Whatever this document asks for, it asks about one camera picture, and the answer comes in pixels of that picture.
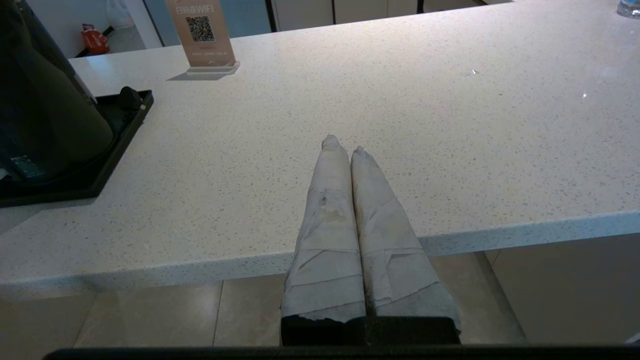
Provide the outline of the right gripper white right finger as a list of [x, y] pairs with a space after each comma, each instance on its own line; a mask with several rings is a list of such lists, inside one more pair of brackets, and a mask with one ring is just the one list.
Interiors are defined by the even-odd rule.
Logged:
[[350, 173], [368, 312], [378, 317], [444, 317], [461, 330], [454, 298], [384, 171], [361, 146], [352, 153]]

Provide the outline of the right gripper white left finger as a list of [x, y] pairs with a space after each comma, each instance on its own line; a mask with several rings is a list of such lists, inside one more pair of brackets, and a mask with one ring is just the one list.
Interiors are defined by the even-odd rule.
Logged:
[[281, 316], [350, 321], [365, 314], [350, 162], [330, 134], [322, 141], [311, 176]]

